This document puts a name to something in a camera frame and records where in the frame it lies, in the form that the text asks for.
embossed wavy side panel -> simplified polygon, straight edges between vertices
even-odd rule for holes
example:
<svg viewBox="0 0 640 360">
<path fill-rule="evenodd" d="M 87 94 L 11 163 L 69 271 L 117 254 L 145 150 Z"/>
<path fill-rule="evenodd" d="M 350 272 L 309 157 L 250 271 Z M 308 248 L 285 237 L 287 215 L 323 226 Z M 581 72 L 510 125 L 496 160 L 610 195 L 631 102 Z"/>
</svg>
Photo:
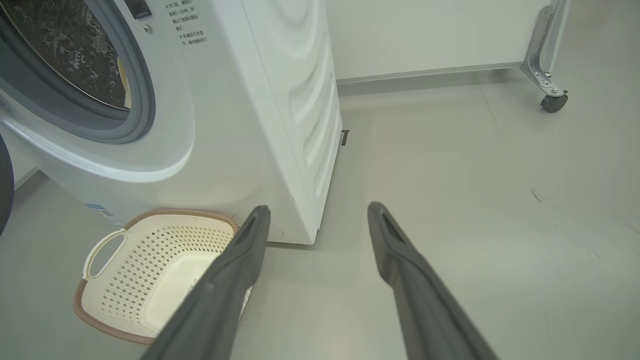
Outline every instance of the embossed wavy side panel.
<svg viewBox="0 0 640 360">
<path fill-rule="evenodd" d="M 243 0 L 318 226 L 342 131 L 322 0 Z"/>
</svg>

blue and white sticker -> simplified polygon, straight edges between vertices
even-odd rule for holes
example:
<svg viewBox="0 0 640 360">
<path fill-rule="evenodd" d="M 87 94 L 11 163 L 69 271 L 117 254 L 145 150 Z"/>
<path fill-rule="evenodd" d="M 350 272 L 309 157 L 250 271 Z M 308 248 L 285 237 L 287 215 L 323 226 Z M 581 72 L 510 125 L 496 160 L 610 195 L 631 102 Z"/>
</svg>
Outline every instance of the blue and white sticker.
<svg viewBox="0 0 640 360">
<path fill-rule="evenodd" d="M 95 211 L 97 211 L 98 214 L 102 215 L 103 218 L 107 219 L 107 221 L 112 223 L 113 225 L 117 227 L 124 227 L 124 222 L 122 222 L 122 220 L 120 220 L 114 214 L 110 213 L 107 209 L 103 208 L 101 205 L 94 205 L 94 204 L 85 204 L 85 205 L 87 205 L 90 209 L 94 209 Z"/>
</svg>

basket hole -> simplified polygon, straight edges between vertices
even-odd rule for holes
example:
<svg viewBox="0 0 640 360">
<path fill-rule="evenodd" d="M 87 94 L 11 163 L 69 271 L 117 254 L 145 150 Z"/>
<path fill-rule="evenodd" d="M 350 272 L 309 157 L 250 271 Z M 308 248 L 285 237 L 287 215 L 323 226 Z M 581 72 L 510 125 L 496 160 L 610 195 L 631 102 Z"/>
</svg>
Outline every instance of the basket hole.
<svg viewBox="0 0 640 360">
<path fill-rule="evenodd" d="M 124 235 L 118 235 L 109 240 L 109 242 L 107 242 L 93 258 L 93 262 L 89 268 L 89 275 L 97 276 L 97 274 L 102 271 L 102 268 L 107 265 L 107 262 L 111 259 L 116 250 L 118 250 L 118 247 L 123 241 Z"/>
</svg>

glossy floor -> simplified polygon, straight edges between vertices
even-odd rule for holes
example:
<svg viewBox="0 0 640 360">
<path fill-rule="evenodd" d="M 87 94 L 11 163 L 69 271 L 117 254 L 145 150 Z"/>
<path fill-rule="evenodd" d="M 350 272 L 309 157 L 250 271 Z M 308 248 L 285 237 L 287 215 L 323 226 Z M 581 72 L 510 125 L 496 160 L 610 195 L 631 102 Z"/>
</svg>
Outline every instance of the glossy floor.
<svg viewBox="0 0 640 360">
<path fill-rule="evenodd" d="M 640 358 L 640 4 L 572 6 L 559 113 L 517 71 L 341 97 L 350 132 L 316 244 L 267 248 L 232 359 L 406 358 L 367 232 L 372 200 L 501 359 Z M 42 174 L 20 189 L 0 239 L 4 357 L 142 355 L 71 309 L 84 257 L 110 230 Z"/>
</svg>

basket handle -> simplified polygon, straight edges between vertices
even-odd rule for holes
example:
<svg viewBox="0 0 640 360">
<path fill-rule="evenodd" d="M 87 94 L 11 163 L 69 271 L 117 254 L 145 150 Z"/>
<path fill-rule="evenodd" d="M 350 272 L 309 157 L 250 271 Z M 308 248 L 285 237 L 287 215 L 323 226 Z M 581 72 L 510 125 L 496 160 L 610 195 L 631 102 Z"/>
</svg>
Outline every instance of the basket handle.
<svg viewBox="0 0 640 360">
<path fill-rule="evenodd" d="M 84 280 L 96 279 L 96 278 L 98 278 L 98 276 L 100 276 L 100 274 L 102 274 L 102 272 L 104 271 L 104 269 L 107 268 L 107 266 L 109 265 L 111 260 L 113 260 L 113 258 L 115 258 L 115 256 L 118 254 L 118 251 L 120 251 L 120 249 L 122 248 L 122 245 L 124 245 L 125 241 L 127 241 L 127 233 L 128 233 L 128 231 L 125 230 L 125 229 L 118 229 L 118 230 L 112 232 L 111 234 L 103 237 L 102 240 L 98 241 L 98 243 L 95 244 L 95 246 L 93 247 L 93 249 L 89 253 L 89 256 L 87 256 L 86 260 L 84 261 L 84 269 L 83 269 L 83 279 Z M 107 260 L 107 263 L 104 264 L 104 266 L 100 269 L 100 271 L 95 276 L 92 276 L 89 273 L 89 270 L 91 269 L 91 264 L 93 263 L 93 259 L 95 259 L 95 256 L 98 254 L 98 252 L 100 252 L 100 250 L 102 250 L 102 248 L 105 245 L 107 245 L 107 243 L 109 241 L 111 241 L 113 238 L 115 238 L 118 235 L 124 236 L 124 239 L 122 240 L 122 243 L 120 243 L 120 246 L 118 246 L 118 248 L 114 251 L 113 255 L 111 255 L 109 260 Z"/>
</svg>

